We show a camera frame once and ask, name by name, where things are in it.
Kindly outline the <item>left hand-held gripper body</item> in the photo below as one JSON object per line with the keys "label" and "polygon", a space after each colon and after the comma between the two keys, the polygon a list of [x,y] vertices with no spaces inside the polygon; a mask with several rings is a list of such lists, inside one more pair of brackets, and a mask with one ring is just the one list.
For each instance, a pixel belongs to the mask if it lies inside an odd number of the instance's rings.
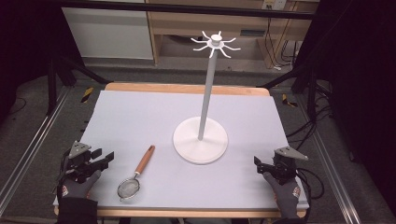
{"label": "left hand-held gripper body", "polygon": [[65,174],[68,178],[84,183],[95,171],[100,170],[98,161],[92,162],[91,146],[75,141],[67,155]]}

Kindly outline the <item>white wall socket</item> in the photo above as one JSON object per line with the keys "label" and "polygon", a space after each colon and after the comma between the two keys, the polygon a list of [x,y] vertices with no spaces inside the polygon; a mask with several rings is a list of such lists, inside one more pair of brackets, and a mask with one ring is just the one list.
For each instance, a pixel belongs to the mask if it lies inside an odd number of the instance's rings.
{"label": "white wall socket", "polygon": [[287,0],[263,0],[262,9],[283,10]]}

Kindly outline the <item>wooden-handled mesh strainer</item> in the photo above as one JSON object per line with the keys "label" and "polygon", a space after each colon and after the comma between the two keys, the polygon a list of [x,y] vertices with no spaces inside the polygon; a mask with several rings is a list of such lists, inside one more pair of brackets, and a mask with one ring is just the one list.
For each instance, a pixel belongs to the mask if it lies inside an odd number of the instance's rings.
{"label": "wooden-handled mesh strainer", "polygon": [[154,145],[151,145],[135,168],[134,175],[124,179],[118,185],[117,193],[121,201],[133,198],[140,190],[140,182],[137,177],[145,170],[155,148]]}

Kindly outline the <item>dark curtain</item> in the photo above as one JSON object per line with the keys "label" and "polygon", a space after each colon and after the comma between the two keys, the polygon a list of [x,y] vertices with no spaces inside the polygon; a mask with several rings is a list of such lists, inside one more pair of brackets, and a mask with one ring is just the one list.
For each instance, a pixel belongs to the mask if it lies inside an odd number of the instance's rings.
{"label": "dark curtain", "polygon": [[319,0],[297,63],[313,48],[349,148],[396,213],[396,0]]}
{"label": "dark curtain", "polygon": [[0,123],[16,102],[17,88],[47,74],[48,62],[73,84],[63,56],[83,64],[61,7],[42,0],[0,0]]}

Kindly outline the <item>wooden desk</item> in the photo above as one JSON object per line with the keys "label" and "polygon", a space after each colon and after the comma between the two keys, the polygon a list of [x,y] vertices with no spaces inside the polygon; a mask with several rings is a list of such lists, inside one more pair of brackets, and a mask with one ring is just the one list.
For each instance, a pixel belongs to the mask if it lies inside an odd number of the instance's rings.
{"label": "wooden desk", "polygon": [[[262,9],[263,0],[145,0],[149,4]],[[319,0],[287,0],[284,11],[315,12]],[[222,32],[224,37],[251,37],[257,40],[264,64],[270,68],[281,64],[281,49],[288,41],[302,41],[309,20],[267,19],[241,16],[150,12],[148,24],[154,61],[160,60],[163,37],[177,35],[198,37]]]}

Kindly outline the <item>black horizontal frame bar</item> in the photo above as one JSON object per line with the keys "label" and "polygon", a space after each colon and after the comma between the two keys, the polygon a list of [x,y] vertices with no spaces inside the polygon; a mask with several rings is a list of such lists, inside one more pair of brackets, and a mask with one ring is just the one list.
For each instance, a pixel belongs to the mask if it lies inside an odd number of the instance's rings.
{"label": "black horizontal frame bar", "polygon": [[163,12],[163,13],[224,15],[224,16],[241,16],[241,17],[255,17],[255,18],[313,20],[316,17],[316,14],[313,12],[293,12],[293,11],[264,10],[264,9],[237,9],[234,7],[204,7],[204,6],[126,3],[126,2],[92,1],[92,0],[55,0],[55,3],[60,7],[148,11],[148,12]]}

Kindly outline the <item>white cabinet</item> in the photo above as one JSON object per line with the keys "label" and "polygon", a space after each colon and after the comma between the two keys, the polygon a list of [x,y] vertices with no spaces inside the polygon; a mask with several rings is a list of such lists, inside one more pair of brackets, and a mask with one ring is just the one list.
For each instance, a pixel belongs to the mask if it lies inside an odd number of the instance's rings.
{"label": "white cabinet", "polygon": [[153,59],[145,12],[64,7],[63,13],[82,57]]}

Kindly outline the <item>white hook stand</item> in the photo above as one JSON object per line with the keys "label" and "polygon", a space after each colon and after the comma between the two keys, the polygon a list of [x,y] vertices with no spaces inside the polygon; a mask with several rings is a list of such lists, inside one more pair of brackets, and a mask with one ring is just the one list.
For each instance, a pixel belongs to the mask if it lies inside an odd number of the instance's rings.
{"label": "white hook stand", "polygon": [[173,134],[173,144],[177,154],[193,164],[212,163],[218,160],[227,149],[229,140],[226,130],[217,121],[209,119],[207,115],[218,54],[221,52],[224,57],[229,58],[224,48],[232,51],[239,50],[239,48],[228,46],[228,43],[234,42],[235,38],[224,40],[222,32],[208,36],[205,31],[202,31],[202,35],[205,40],[192,39],[195,43],[203,44],[195,51],[210,49],[201,115],[182,121]]}

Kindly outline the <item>black frame stand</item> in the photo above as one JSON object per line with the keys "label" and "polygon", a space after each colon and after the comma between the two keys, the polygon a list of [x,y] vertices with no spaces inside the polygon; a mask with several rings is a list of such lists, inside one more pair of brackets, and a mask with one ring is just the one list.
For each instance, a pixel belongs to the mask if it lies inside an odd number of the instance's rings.
{"label": "black frame stand", "polygon": [[78,70],[83,75],[90,77],[100,84],[111,83],[111,80],[105,79],[96,75],[93,71],[86,68],[84,65],[68,59],[65,56],[53,56],[48,60],[48,94],[49,105],[47,114],[50,115],[57,105],[57,83],[56,77],[59,77],[65,86],[74,86],[76,78],[72,74],[72,70]]}
{"label": "black frame stand", "polygon": [[277,77],[276,79],[259,85],[259,88],[271,89],[275,85],[280,84],[281,82],[295,77],[294,83],[292,84],[291,90],[293,93],[302,93],[305,88],[308,88],[308,96],[307,96],[307,106],[306,111],[308,117],[315,121],[317,118],[316,115],[316,106],[315,106],[315,97],[316,97],[316,88],[317,88],[317,75],[314,65],[303,64],[297,67],[294,67],[287,74],[282,75],[281,77]]}

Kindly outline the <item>yellow-black floor tape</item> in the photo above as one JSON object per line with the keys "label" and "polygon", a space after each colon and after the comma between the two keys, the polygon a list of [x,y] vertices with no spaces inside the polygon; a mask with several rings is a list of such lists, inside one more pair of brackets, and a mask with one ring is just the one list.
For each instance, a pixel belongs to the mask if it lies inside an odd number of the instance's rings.
{"label": "yellow-black floor tape", "polygon": [[298,104],[297,104],[297,103],[290,102],[290,101],[288,100],[287,94],[282,94],[282,104],[283,104],[283,105],[289,105],[289,106],[291,106],[291,107],[298,107]]}
{"label": "yellow-black floor tape", "polygon": [[93,91],[93,87],[89,87],[85,90],[83,97],[81,98],[80,102],[81,103],[86,103],[88,101],[88,99],[90,98],[91,94]]}

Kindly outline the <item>metal floor rail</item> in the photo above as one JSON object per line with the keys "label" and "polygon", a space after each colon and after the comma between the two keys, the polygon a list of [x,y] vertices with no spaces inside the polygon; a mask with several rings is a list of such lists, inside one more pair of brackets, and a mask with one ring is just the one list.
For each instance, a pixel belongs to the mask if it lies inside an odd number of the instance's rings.
{"label": "metal floor rail", "polygon": [[60,111],[64,106],[64,102],[71,89],[69,87],[62,87],[59,96],[55,98],[55,106],[44,118],[34,137],[30,141],[28,147],[25,149],[17,165],[13,169],[6,184],[0,190],[0,217],[5,213],[12,197],[25,176],[29,166],[31,165],[35,154],[40,149],[43,141],[46,139],[50,128],[57,119]]}
{"label": "metal floor rail", "polygon": [[360,216],[349,197],[341,176],[337,172],[318,131],[314,131],[313,139],[324,172],[326,173],[332,192],[343,214],[346,224],[361,224]]}

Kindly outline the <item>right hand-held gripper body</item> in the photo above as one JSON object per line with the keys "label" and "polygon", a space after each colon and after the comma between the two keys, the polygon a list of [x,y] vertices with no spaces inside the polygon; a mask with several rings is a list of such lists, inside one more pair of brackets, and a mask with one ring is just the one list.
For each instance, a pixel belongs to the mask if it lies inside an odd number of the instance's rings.
{"label": "right hand-held gripper body", "polygon": [[297,174],[296,160],[307,161],[308,157],[293,147],[278,148],[275,150],[269,173],[280,185],[284,185],[289,180],[294,179]]}

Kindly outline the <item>person's left hand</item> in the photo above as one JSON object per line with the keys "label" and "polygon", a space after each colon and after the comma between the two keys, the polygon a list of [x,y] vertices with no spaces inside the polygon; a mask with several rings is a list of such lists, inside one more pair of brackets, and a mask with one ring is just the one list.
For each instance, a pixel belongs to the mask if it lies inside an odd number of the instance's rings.
{"label": "person's left hand", "polygon": [[84,183],[66,179],[60,186],[60,198],[87,198],[101,174],[101,171],[95,171]]}

